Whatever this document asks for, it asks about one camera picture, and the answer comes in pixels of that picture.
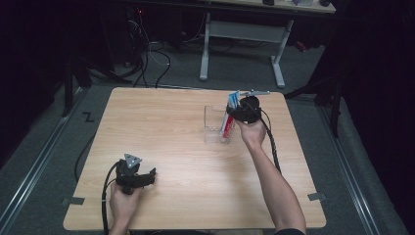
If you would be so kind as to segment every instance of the person's right hand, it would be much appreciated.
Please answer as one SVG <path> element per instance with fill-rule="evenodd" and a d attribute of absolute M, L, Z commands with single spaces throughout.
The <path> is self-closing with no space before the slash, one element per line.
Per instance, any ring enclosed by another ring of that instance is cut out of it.
<path fill-rule="evenodd" d="M 241 128 L 241 136 L 248 147 L 260 147 L 265 138 L 266 129 L 261 120 L 246 124 L 236 120 Z"/>

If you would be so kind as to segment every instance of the person's left hand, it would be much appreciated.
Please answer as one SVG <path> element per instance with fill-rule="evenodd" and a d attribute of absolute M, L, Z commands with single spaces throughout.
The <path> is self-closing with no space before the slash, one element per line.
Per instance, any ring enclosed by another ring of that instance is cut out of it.
<path fill-rule="evenodd" d="M 128 223 L 135 214 L 138 205 L 138 199 L 143 188 L 136 188 L 132 195 L 122 193 L 122 187 L 111 184 L 110 207 L 114 216 L 114 224 L 110 234 L 125 234 Z"/>

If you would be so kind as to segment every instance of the transparent plastic box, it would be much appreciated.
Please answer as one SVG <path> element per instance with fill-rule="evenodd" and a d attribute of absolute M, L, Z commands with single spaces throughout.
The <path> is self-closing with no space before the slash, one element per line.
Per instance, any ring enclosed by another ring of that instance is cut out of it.
<path fill-rule="evenodd" d="M 206 143 L 229 143 L 235 121 L 232 121 L 229 132 L 224 135 L 221 131 L 226 107 L 205 106 L 205 142 Z"/>

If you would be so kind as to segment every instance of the gray carpet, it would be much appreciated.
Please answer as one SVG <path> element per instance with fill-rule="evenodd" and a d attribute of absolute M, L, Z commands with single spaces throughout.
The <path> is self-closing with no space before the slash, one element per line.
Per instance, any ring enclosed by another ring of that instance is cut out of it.
<path fill-rule="evenodd" d="M 161 52 L 170 57 L 171 68 L 161 79 L 160 85 L 227 90 L 255 89 L 288 93 L 307 83 L 316 62 L 324 51 L 323 47 L 304 53 L 296 48 L 286 48 L 281 68 L 287 87 L 280 90 L 276 87 L 269 58 L 266 55 L 271 51 L 270 46 L 235 47 L 226 53 L 212 52 L 208 81 L 199 81 L 200 47 L 190 48 L 189 46 L 177 50 L 166 46 L 161 49 Z M 261 51 L 266 56 L 255 56 L 255 50 Z M 153 56 L 158 63 L 166 63 L 165 58 L 160 54 L 154 53 Z M 150 59 L 146 71 L 146 81 L 149 84 L 155 83 L 166 68 L 158 63 Z M 118 68 L 117 71 L 122 72 L 125 69 Z M 131 76 L 129 79 L 135 80 L 137 76 Z M 140 80 L 139 87 L 143 85 L 143 80 Z M 74 177 L 76 159 L 98 128 L 111 90 L 117 86 L 125 86 L 125 84 L 94 79 L 93 86 L 85 93 L 85 97 L 73 111 L 62 136 L 51 152 L 49 163 L 16 217 L 9 234 L 101 234 L 100 231 L 66 231 L 63 221 L 68 206 L 63 205 L 63 199 L 73 194 L 76 187 Z M 331 134 L 326 130 L 324 120 L 309 98 L 309 96 L 301 96 L 288 101 L 316 189 L 327 196 L 327 199 L 321 202 L 327 217 L 327 225 L 321 229 L 309 229 L 307 233 L 316 235 L 367 234 L 341 174 Z M 64 110 L 63 103 L 63 89 L 61 89 L 56 94 L 56 102 L 33 124 L 18 150 L 1 169 L 1 212 L 13 199 L 48 136 L 60 121 L 60 115 Z M 86 121 L 85 113 L 91 114 L 92 122 Z M 345 105 L 342 105 L 339 130 L 340 141 L 346 150 L 347 158 L 377 219 L 379 234 L 407 234 L 377 179 L 373 167 L 367 160 L 358 134 L 347 115 Z M 88 148 L 81 157 L 78 172 L 82 169 L 87 153 Z"/>

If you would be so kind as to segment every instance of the hand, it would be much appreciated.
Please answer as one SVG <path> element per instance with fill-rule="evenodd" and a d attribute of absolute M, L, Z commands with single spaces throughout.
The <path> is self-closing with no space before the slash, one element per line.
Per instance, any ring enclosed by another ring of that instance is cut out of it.
<path fill-rule="evenodd" d="M 249 148 L 260 147 L 262 145 L 266 129 L 260 119 L 250 124 L 238 120 L 236 120 L 236 123 L 241 128 L 242 139 Z"/>
<path fill-rule="evenodd" d="M 111 235 L 124 235 L 126 233 L 128 223 L 137 210 L 141 190 L 142 188 L 136 188 L 132 195 L 126 195 L 122 193 L 121 186 L 115 182 L 111 184 L 110 207 L 114 216 L 113 227 L 110 231 Z"/>

